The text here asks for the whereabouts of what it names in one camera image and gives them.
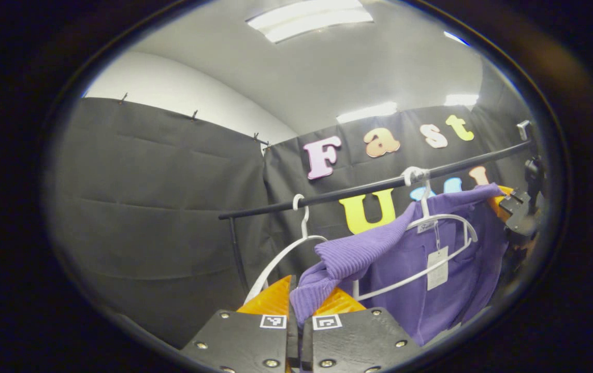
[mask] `fluorescent light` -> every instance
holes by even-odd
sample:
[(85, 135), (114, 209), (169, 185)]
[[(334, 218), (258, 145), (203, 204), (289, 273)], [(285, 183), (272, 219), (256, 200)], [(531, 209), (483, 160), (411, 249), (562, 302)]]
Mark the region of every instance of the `fluorescent light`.
[(292, 36), (334, 24), (372, 22), (358, 0), (308, 0), (266, 12), (248, 21), (268, 40), (279, 42)]
[(457, 36), (453, 35), (452, 33), (449, 33), (448, 31), (444, 31), (443, 35), (445, 35), (447, 38), (451, 38), (452, 40), (455, 40), (457, 42), (461, 42), (464, 45), (468, 45), (467, 42), (465, 42), (464, 40), (458, 38)]
[(475, 105), (478, 101), (477, 94), (450, 94), (446, 96), (446, 102), (444, 106), (456, 106), (456, 105)]
[(376, 106), (370, 106), (369, 108), (344, 113), (337, 116), (336, 120), (338, 123), (342, 124), (347, 123), (348, 121), (360, 120), (362, 118), (389, 116), (397, 113), (397, 111), (398, 104), (394, 102), (385, 102)]

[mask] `white wall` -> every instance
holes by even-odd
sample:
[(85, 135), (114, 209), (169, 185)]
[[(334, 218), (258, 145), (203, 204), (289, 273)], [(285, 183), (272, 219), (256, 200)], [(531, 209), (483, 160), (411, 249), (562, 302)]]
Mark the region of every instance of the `white wall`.
[(198, 70), (154, 54), (128, 52), (112, 62), (86, 97), (121, 99), (210, 121), (271, 144), (296, 136), (291, 128), (244, 95)]

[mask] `ceiling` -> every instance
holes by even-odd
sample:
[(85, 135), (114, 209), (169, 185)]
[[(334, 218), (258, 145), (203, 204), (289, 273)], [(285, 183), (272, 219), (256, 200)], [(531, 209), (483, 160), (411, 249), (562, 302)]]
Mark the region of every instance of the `ceiling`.
[(268, 41), (245, 21), (294, 0), (218, 0), (133, 46), (218, 79), (306, 134), (336, 116), (395, 101), (398, 110), (477, 94), (480, 56), (443, 35), (439, 23), (392, 2), (361, 3), (374, 23), (343, 24)]

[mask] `purple sweater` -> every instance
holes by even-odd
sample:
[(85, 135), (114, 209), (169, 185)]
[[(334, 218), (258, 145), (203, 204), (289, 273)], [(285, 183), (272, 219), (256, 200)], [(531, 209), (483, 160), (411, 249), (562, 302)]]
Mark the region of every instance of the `purple sweater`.
[[(427, 290), (427, 275), (400, 288), (363, 300), (365, 307), (384, 307), (421, 346), (438, 333), (464, 323), (488, 303), (497, 285), (501, 259), (507, 248), (504, 224), (485, 203), (503, 195), (496, 184), (472, 191), (439, 194), (427, 199), (429, 212), (456, 214), (476, 229), (478, 241), (448, 262), (448, 280)], [(360, 294), (379, 290), (427, 267), (427, 256), (437, 250), (434, 229), (405, 232), (423, 216), (420, 203), (411, 203), (396, 220), (369, 231), (315, 246), (322, 261), (306, 270), (290, 293), (299, 325), (310, 317), (339, 286), (351, 293), (351, 281), (360, 279)], [(462, 223), (439, 220), (441, 247), (448, 255), (464, 245)]]

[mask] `white hanger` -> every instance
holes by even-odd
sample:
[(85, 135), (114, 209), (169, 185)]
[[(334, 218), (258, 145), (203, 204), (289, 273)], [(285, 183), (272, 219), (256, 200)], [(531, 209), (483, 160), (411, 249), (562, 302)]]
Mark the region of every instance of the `white hanger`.
[[(304, 198), (303, 194), (296, 194), (296, 196), (294, 196), (294, 201), (292, 202), (292, 209), (294, 211), (298, 210), (298, 201), (301, 198)], [(296, 241), (294, 241), (292, 244), (290, 244), (286, 248), (284, 248), (282, 250), (282, 252), (278, 253), (278, 255), (276, 255), (276, 257), (274, 257), (273, 260), (268, 265), (266, 265), (265, 269), (259, 275), (259, 277), (255, 281), (253, 287), (251, 288), (248, 295), (246, 296), (246, 300), (243, 302), (243, 304), (246, 304), (249, 302), (249, 300), (255, 298), (262, 291), (262, 288), (264, 288), (264, 289), (268, 288), (268, 281), (267, 281), (268, 275), (275, 268), (275, 266), (278, 264), (278, 262), (280, 260), (282, 260), (282, 258), (285, 257), (285, 255), (287, 255), (289, 252), (291, 252), (296, 246), (299, 246), (301, 243), (304, 243), (306, 241), (310, 241), (311, 239), (320, 239), (321, 241), (327, 241), (327, 239), (324, 238), (323, 236), (308, 236), (308, 227), (307, 227), (306, 223), (308, 222), (309, 217), (310, 217), (310, 208), (308, 208), (308, 206), (306, 206), (306, 214), (303, 216), (303, 220), (301, 221), (301, 234), (303, 236), (301, 238), (297, 239)]]
[(412, 184), (411, 177), (412, 177), (412, 174), (414, 174), (414, 173), (421, 173), (421, 175), (419, 175), (419, 177), (421, 179), (424, 179), (425, 185), (426, 185), (425, 193), (423, 194), (423, 196), (421, 197), (421, 200), (420, 200), (421, 207), (423, 210), (423, 217), (420, 219), (414, 220), (411, 224), (409, 224), (407, 226), (405, 231), (409, 231), (409, 229), (413, 229), (413, 228), (419, 227), (419, 226), (427, 227), (429, 225), (427, 223), (430, 223), (430, 222), (434, 222), (435, 229), (436, 229), (437, 228), (436, 224), (437, 224), (438, 220), (440, 220), (440, 219), (455, 219), (455, 220), (459, 220), (464, 225), (464, 242), (465, 242), (465, 244), (464, 244), (464, 246), (462, 246), (462, 248), (460, 248), (456, 252), (452, 253), (451, 255), (448, 255), (448, 257), (444, 258), (443, 260), (436, 263), (435, 265), (432, 265), (431, 267), (424, 269), (423, 271), (420, 271), (417, 274), (410, 276), (409, 278), (406, 278), (402, 281), (398, 281), (398, 282), (394, 283), (393, 285), (386, 286), (385, 288), (371, 291), (370, 293), (363, 294), (363, 295), (359, 296), (358, 295), (358, 284), (355, 283), (354, 290), (353, 290), (353, 297), (355, 300), (364, 300), (364, 299), (372, 298), (374, 296), (386, 293), (387, 291), (391, 291), (395, 288), (399, 288), (400, 286), (406, 285), (406, 284), (414, 281), (415, 279), (421, 278), (422, 276), (428, 274), (429, 272), (437, 269), (439, 266), (448, 262), (448, 260), (453, 259), (456, 255), (461, 253), (464, 249), (468, 248), (469, 245), (471, 245), (472, 241), (474, 241), (474, 242), (478, 241), (478, 236), (476, 235), (476, 229), (474, 229), (473, 226), (471, 226), (471, 224), (465, 218), (462, 218), (458, 215), (453, 215), (453, 214), (437, 214), (437, 215), (429, 214), (429, 208), (427, 206), (427, 198), (429, 197), (429, 193), (431, 192), (431, 186), (429, 184), (429, 170), (424, 170), (424, 169), (418, 168), (418, 167), (408, 167), (402, 173), (404, 176), (404, 184), (406, 186), (408, 186), (408, 187), (411, 186), (411, 184)]

